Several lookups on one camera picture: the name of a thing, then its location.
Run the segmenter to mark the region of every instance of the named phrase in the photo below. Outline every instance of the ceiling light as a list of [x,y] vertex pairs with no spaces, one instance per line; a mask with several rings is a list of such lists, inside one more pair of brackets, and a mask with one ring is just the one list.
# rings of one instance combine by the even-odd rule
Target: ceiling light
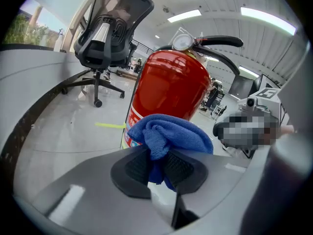
[[199,10],[192,10],[192,11],[188,11],[176,16],[173,16],[171,18],[168,18],[167,20],[170,21],[171,23],[179,21],[179,20],[183,20],[186,18],[191,18],[191,17],[196,17],[196,16],[201,16],[201,13]]
[[234,97],[235,99],[240,100],[240,98],[238,98],[238,97],[234,96],[233,94],[229,94],[229,95],[231,95],[231,96],[232,96],[232,97]]
[[215,61],[215,62],[219,62],[218,59],[213,58],[213,57],[205,57],[207,60],[211,60],[211,61]]
[[296,28],[294,26],[292,26],[290,23],[288,23],[288,22],[286,22],[286,21],[284,21],[284,20],[282,20],[276,16],[273,16],[271,14],[265,13],[263,11],[241,7],[241,15],[252,17],[252,18],[257,18],[257,19],[263,20],[265,22],[271,23],[271,24],[287,31],[292,36],[295,34]]
[[254,72],[252,72],[252,71],[250,71],[250,70],[248,70],[248,69],[246,69],[246,68],[244,68],[244,67],[239,66],[239,69],[240,69],[240,70],[243,70],[243,71],[245,71],[245,72],[248,72],[248,73],[251,74],[252,76],[255,76],[255,77],[259,77],[259,76],[260,76],[260,75],[254,73]]

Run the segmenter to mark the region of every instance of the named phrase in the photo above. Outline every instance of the blue microfiber towel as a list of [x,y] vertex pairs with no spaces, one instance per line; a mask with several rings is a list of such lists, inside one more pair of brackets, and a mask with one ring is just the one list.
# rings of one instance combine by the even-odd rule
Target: blue microfiber towel
[[162,158],[171,147],[213,153],[213,144],[208,135],[184,119],[164,114],[152,114],[137,122],[128,135],[139,143],[146,144],[151,150],[154,161],[149,181],[161,184],[165,181],[168,188],[175,190],[162,171]]

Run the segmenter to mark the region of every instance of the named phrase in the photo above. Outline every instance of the black office chair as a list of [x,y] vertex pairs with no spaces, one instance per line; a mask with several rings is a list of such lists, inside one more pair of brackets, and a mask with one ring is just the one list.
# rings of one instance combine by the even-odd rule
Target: black office chair
[[131,44],[134,30],[153,8],[151,0],[95,0],[87,27],[74,43],[76,57],[83,66],[95,72],[95,78],[68,84],[62,93],[66,94],[68,87],[94,85],[96,107],[102,105],[98,99],[99,85],[121,92],[120,97],[124,98],[125,92],[100,79],[100,74],[109,66],[128,65],[135,50],[135,45]]

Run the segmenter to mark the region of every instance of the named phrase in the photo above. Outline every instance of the pressure gauge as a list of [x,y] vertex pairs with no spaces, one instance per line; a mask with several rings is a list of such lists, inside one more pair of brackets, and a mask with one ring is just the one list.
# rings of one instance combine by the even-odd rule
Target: pressure gauge
[[194,39],[188,34],[181,34],[173,40],[173,49],[179,51],[188,50],[192,47],[194,42]]

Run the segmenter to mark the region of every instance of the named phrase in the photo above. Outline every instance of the fire extinguisher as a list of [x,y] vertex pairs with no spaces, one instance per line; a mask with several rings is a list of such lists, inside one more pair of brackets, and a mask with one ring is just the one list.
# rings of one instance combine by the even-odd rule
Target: fire extinguisher
[[227,57],[202,47],[212,44],[241,47],[243,42],[234,37],[194,39],[181,34],[173,40],[172,46],[161,47],[149,56],[135,84],[122,139],[123,148],[139,145],[127,133],[147,115],[159,113],[190,120],[196,112],[211,78],[193,53],[216,58],[239,74],[236,65]]

